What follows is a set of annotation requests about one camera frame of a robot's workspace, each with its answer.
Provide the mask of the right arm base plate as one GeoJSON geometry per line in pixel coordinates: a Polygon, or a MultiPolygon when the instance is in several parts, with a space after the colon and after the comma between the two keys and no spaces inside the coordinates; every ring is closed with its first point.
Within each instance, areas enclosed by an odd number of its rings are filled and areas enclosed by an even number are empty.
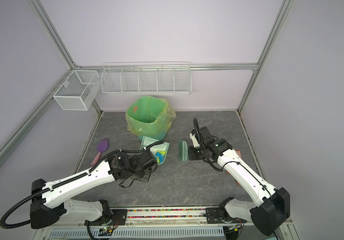
{"type": "Polygon", "coordinates": [[[221,208],[206,208],[204,217],[208,224],[244,224],[247,221],[239,218],[230,217],[225,210],[221,208]]]}

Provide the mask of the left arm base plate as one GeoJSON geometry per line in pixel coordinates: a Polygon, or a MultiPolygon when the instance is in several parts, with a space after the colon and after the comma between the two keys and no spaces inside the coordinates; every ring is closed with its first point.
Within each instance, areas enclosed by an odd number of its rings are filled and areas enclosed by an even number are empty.
{"type": "Polygon", "coordinates": [[[110,216],[103,215],[99,219],[89,222],[89,226],[123,226],[127,219],[127,209],[113,209],[110,216]]]}

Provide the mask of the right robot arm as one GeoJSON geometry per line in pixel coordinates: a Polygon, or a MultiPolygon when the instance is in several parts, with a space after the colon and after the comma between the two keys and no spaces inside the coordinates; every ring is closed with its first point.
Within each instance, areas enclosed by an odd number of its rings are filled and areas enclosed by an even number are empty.
{"type": "Polygon", "coordinates": [[[213,216],[217,221],[231,223],[233,220],[250,221],[264,235],[275,233],[290,217],[290,194],[284,188],[276,188],[249,167],[238,152],[226,140],[200,127],[193,120],[194,128],[188,147],[191,161],[203,160],[218,172],[229,173],[248,193],[250,202],[229,197],[219,204],[219,212],[213,216]]]}

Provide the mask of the green hand brush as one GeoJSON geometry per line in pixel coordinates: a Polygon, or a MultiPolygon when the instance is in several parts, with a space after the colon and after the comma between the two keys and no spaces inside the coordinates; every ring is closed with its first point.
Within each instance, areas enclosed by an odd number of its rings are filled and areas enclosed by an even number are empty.
{"type": "Polygon", "coordinates": [[[178,141],[178,145],[179,145],[179,159],[182,162],[185,162],[189,159],[189,147],[186,141],[184,140],[179,140],[178,141]]]}

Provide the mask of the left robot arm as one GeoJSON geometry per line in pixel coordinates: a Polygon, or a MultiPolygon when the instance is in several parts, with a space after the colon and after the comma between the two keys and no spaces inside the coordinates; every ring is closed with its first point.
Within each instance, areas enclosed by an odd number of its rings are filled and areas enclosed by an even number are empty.
{"type": "Polygon", "coordinates": [[[120,181],[120,187],[123,187],[126,180],[132,183],[148,182],[151,173],[158,168],[151,148],[163,143],[157,141],[137,151],[114,150],[103,156],[94,166],[78,174],[52,182],[43,179],[34,181],[31,195],[16,203],[1,217],[0,227],[13,229],[30,225],[33,229],[42,229],[69,215],[71,210],[66,203],[89,189],[114,181],[120,181]],[[29,220],[7,223],[7,218],[27,202],[31,203],[29,220]]]}

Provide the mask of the green dustpan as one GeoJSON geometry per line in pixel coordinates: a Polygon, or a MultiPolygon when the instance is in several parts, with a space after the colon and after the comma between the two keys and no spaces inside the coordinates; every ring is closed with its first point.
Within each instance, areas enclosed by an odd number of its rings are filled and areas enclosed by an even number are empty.
{"type": "MultiPolygon", "coordinates": [[[[143,137],[142,138],[142,142],[141,142],[141,145],[140,145],[140,149],[141,150],[144,150],[145,147],[157,142],[158,140],[156,139],[153,139],[153,138],[150,138],[150,137],[143,137]]],[[[157,150],[160,150],[160,151],[167,151],[168,152],[168,149],[169,149],[169,143],[167,142],[164,142],[163,144],[160,144],[160,145],[155,145],[153,147],[150,148],[150,151],[152,152],[152,154],[155,156],[155,153],[157,150]]]]}

